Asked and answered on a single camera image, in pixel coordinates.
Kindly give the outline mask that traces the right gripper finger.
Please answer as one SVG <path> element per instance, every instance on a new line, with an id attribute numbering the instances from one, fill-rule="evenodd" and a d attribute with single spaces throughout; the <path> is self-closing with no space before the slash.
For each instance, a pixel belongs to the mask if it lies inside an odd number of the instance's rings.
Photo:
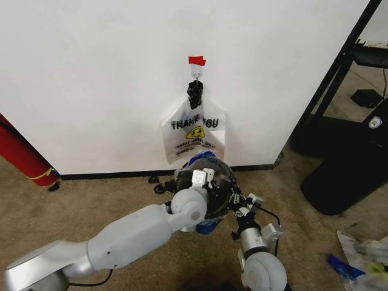
<path id="1" fill-rule="evenodd" d="M 254 213 L 257 213 L 261 209 L 263 202 L 264 200 L 261 197 L 256 196 L 253 193 L 250 193 L 246 198 L 247 208 L 250 212 Z"/>
<path id="2" fill-rule="evenodd" d="M 229 210 L 236 217 L 243 217 L 246 210 L 246 200 L 239 188 L 232 188 L 229 200 Z"/>

